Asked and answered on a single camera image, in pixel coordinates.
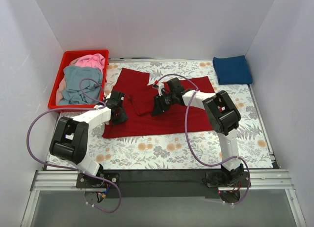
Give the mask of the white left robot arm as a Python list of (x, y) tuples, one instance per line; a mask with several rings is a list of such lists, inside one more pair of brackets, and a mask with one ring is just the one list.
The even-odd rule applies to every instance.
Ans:
[(50, 145), (50, 154), (69, 162), (79, 171), (88, 174), (87, 181), (92, 187), (101, 187), (104, 183), (103, 167), (87, 153), (88, 135), (101, 124), (121, 124), (128, 120), (123, 107), (126, 95), (112, 91), (104, 104), (96, 105), (74, 117), (61, 117), (54, 131)]

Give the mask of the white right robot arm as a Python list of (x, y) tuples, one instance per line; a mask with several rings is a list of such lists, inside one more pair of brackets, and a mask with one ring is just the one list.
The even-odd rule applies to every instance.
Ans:
[(210, 125), (218, 135), (222, 161), (217, 163), (220, 171), (209, 176), (212, 185), (233, 186), (240, 184), (244, 174), (243, 161), (239, 157), (237, 129), (241, 120), (240, 113), (226, 91), (218, 93), (201, 92), (198, 88), (186, 89), (178, 75), (166, 83), (155, 81), (153, 88), (158, 91), (154, 97), (153, 116), (160, 115), (172, 105), (185, 106), (184, 121), (188, 122), (191, 107), (206, 112)]

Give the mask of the red t shirt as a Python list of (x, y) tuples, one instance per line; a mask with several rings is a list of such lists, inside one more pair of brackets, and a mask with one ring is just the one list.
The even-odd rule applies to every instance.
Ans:
[(104, 128), (105, 139), (210, 131), (212, 127), (204, 110), (180, 104), (172, 106), (158, 103), (154, 97), (158, 91), (148, 84), (149, 73), (123, 68), (113, 87), (125, 94), (123, 108), (128, 120)]

